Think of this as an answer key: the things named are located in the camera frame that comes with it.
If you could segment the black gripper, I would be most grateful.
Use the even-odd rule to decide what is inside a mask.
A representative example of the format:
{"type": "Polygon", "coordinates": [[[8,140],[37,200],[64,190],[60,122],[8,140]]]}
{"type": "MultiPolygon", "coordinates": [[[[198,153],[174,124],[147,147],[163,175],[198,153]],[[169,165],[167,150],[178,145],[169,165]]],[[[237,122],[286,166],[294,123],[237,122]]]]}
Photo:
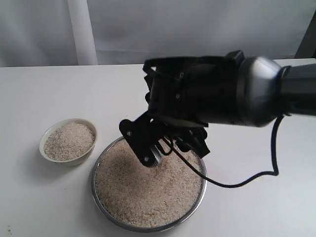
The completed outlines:
{"type": "Polygon", "coordinates": [[[237,75],[243,61],[244,53],[237,50],[225,56],[166,57],[144,62],[148,114],[183,126],[173,136],[182,152],[193,151],[199,158],[210,153],[203,128],[210,123],[244,125],[237,106],[237,75]]]}

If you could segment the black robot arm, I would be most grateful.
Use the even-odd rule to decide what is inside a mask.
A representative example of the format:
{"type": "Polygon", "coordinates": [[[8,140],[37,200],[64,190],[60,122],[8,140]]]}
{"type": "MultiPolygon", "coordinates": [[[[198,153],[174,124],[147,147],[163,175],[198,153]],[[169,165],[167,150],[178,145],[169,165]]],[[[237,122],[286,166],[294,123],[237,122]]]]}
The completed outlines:
{"type": "Polygon", "coordinates": [[[146,60],[152,78],[148,115],[172,127],[263,127],[285,114],[316,113],[316,67],[280,66],[241,50],[225,56],[146,60]]]}

